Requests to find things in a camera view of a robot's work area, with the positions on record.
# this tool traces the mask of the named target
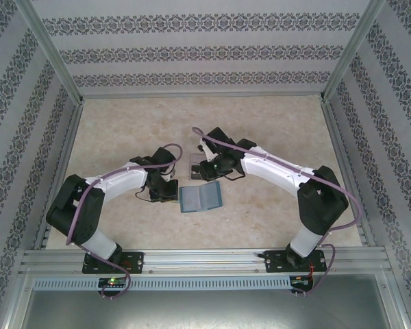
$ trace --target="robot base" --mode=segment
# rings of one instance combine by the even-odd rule
[[[119,266],[124,267],[130,274],[141,274],[143,269],[142,252],[122,252],[120,255]],[[84,257],[84,264],[82,265],[83,274],[122,274],[119,269],[113,268],[89,254]]]
[[[287,252],[285,250],[266,250],[263,254],[258,255],[265,259],[267,273],[296,273],[296,272],[325,272],[327,265],[325,262],[324,252],[322,250],[314,250],[305,258],[304,263],[294,268],[287,260]]]

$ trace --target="white robotic arm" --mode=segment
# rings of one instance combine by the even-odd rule
[[[297,198],[302,227],[288,245],[288,261],[297,265],[304,261],[318,245],[332,224],[341,216],[349,203],[341,192],[320,184],[301,173],[317,175],[339,185],[333,171],[322,166],[320,169],[301,167],[269,154],[255,143],[242,139],[237,144],[220,128],[213,129],[207,136],[230,145],[239,146],[249,152],[241,152],[202,138],[198,148],[204,151],[207,160],[200,164],[200,174],[210,181],[237,170],[242,177],[256,175],[276,184]]]
[[[168,164],[170,162],[175,162],[175,157],[160,147],[152,157],[131,159],[105,175],[89,178],[69,176],[47,213],[47,222],[64,235],[71,235],[72,242],[90,253],[117,263],[116,258],[119,260],[122,248],[97,227],[103,205],[127,191],[145,187],[149,188],[151,202],[177,199],[178,182],[171,180],[175,163]],[[88,194],[81,200],[86,190]],[[76,212],[78,220],[73,226]]]

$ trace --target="beige floor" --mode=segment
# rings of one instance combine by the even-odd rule
[[[199,142],[193,125],[204,132],[219,126],[235,141],[248,138],[288,161],[327,165],[340,175],[316,96],[90,100],[67,175],[106,173],[175,142],[185,151],[176,167],[180,186],[202,184],[188,179]],[[252,176],[221,180],[221,187],[224,207],[188,214],[179,204],[150,204],[129,192],[104,207],[99,227],[122,247],[140,249],[285,247],[300,228],[297,200],[279,187]],[[337,224],[351,220],[349,209]],[[355,227],[328,241],[361,245]],[[66,249],[65,237],[52,229],[47,249]]]

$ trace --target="black cable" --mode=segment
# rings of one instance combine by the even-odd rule
[[[137,195],[137,194],[142,193],[142,192],[145,190],[145,188],[146,188],[146,186],[142,187],[142,189],[141,189],[140,191],[136,192],[136,198],[139,199],[139,200],[146,201],[146,202],[151,202],[151,200],[142,199],[141,197],[139,197],[139,196]]]
[[[243,174],[243,175],[241,175],[241,176],[239,176],[239,177],[236,177],[236,178],[230,178],[230,177],[227,177],[227,175],[224,175],[224,177],[227,178],[228,180],[231,180],[232,182],[234,182],[235,180],[239,180],[239,179],[241,179],[241,178],[244,178],[244,177],[245,177],[245,174]]]
[[[172,172],[173,172],[174,170],[175,170],[175,165],[172,167],[171,171],[169,171],[168,173],[165,173],[164,175],[163,175],[163,174],[160,174],[160,175],[161,175],[161,176],[170,175],[170,174],[172,174]],[[142,193],[142,192],[145,190],[145,188],[146,188],[146,185],[144,185],[140,191],[136,192],[135,196],[136,196],[136,198],[139,199],[139,200],[143,200],[143,201],[146,201],[146,202],[152,202],[151,200],[142,199],[141,197],[138,196],[138,194]]]

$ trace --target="patterned wallpaper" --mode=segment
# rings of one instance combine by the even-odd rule
[[[75,106],[14,2],[0,0],[0,310],[43,218]]]
[[[100,96],[321,92],[368,2],[33,4],[81,93]]]
[[[411,319],[411,1],[384,4],[331,106]]]

